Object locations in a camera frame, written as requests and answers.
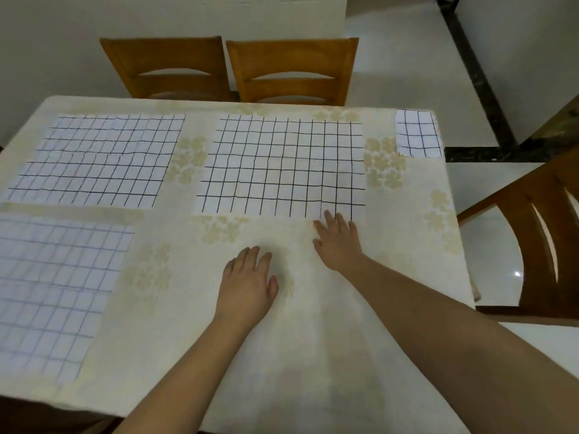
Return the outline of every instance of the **paper sheet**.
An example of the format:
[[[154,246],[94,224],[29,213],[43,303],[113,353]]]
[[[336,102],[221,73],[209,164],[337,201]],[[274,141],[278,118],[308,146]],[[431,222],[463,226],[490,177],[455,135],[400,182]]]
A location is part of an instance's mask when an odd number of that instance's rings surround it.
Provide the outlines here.
[[[0,215],[0,371],[73,381],[133,228]]]
[[[4,200],[151,208],[185,115],[60,116]]]
[[[437,124],[429,111],[396,111],[396,149],[403,157],[442,157]]]
[[[366,176],[361,123],[223,116],[204,167],[196,211],[359,220]]]

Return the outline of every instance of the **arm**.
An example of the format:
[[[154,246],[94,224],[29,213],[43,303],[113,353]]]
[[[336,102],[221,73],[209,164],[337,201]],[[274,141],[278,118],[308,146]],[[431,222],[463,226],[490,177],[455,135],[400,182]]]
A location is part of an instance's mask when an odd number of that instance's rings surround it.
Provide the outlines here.
[[[193,346],[119,425],[115,434],[191,434],[199,430],[213,394],[251,329],[276,298],[267,281],[271,253],[244,249],[223,271],[213,321]]]
[[[364,255],[353,222],[325,218],[314,240],[323,263],[362,294],[473,434],[577,432],[575,377],[496,321]]]

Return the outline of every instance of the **white floor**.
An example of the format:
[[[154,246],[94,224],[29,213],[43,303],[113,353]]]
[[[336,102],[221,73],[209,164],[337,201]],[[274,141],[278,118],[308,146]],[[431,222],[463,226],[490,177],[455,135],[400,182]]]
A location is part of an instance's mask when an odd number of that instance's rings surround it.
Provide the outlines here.
[[[358,53],[346,105],[433,110],[445,146],[497,146],[435,0],[348,0]]]
[[[529,173],[540,163],[447,163],[457,213]],[[498,209],[460,228],[468,271],[481,292],[479,305],[516,306],[524,275],[514,233]],[[579,377],[579,328],[504,323]]]

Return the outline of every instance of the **hand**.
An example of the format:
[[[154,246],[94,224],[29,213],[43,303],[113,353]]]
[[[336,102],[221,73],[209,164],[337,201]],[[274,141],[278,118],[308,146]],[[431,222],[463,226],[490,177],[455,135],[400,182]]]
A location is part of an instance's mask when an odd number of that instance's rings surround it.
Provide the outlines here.
[[[358,239],[358,228],[353,221],[346,224],[340,213],[336,213],[334,219],[326,210],[324,216],[328,228],[322,222],[314,221],[315,229],[320,235],[320,239],[314,239],[314,248],[328,268],[342,272],[348,265],[364,256]]]
[[[277,277],[267,281],[271,253],[265,253],[255,266],[259,247],[243,249],[228,262],[217,297],[214,320],[222,320],[249,333],[269,311],[276,299]]]

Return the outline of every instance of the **chair backrest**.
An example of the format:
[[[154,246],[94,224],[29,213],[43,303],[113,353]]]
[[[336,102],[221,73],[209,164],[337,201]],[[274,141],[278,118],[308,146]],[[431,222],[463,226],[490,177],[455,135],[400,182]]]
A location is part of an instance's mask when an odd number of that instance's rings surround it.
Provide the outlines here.
[[[100,40],[134,98],[231,100],[221,36]],[[207,74],[146,74],[163,69],[192,69]]]
[[[287,96],[323,99],[276,103],[343,106],[350,86],[358,38],[285,41],[227,41],[242,102]],[[308,72],[326,78],[256,79],[274,73]]]
[[[463,225],[494,206],[503,213],[523,258],[519,306],[528,313],[579,318],[579,219],[568,193],[579,200],[579,148],[561,154],[458,215],[459,225]],[[552,238],[557,275],[537,214]]]

